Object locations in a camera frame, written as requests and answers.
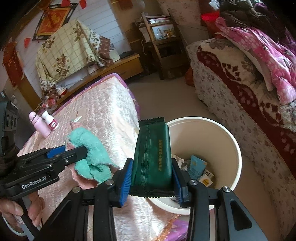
wall hanging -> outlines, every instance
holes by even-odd
[[[15,50],[16,42],[9,42],[4,49],[2,65],[5,67],[7,75],[14,89],[24,78],[18,54]]]
[[[73,14],[78,3],[71,3],[69,7],[61,7],[61,4],[50,5],[42,14],[33,40],[46,40],[64,24]]]

bed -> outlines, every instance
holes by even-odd
[[[41,149],[63,145],[70,133],[70,120],[77,115],[82,125],[102,142],[112,161],[123,168],[127,157],[134,156],[139,131],[139,108],[132,93],[117,74],[97,81],[54,113],[59,128],[43,139],[35,132],[19,156]],[[43,222],[52,214],[68,192],[78,184],[66,168],[60,180],[39,191],[45,199]],[[118,240],[164,240],[173,227],[175,214],[161,210],[145,198],[129,196],[123,208],[114,208],[114,219]],[[92,215],[89,215],[88,240],[92,240]]]
[[[254,163],[278,214],[281,238],[296,222],[296,102],[280,105],[256,67],[227,39],[187,46],[198,98]]]

clothes pile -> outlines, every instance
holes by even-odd
[[[238,48],[258,59],[255,66],[270,71],[269,77],[263,75],[267,89],[276,88],[282,105],[296,99],[296,43],[285,24],[267,6],[225,0],[220,4],[216,26]]]

floor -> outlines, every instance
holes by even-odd
[[[184,78],[160,80],[157,74],[148,75],[128,85],[140,105],[141,119],[164,116],[171,121],[185,116],[200,116],[217,121]],[[242,173],[235,194],[250,211],[269,241],[279,240],[276,212],[264,190],[254,165],[243,157]]]

pink bedspread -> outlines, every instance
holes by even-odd
[[[246,51],[253,50],[266,63],[281,105],[296,99],[296,57],[290,50],[275,43],[259,29],[228,27],[222,17],[217,18],[216,25]]]

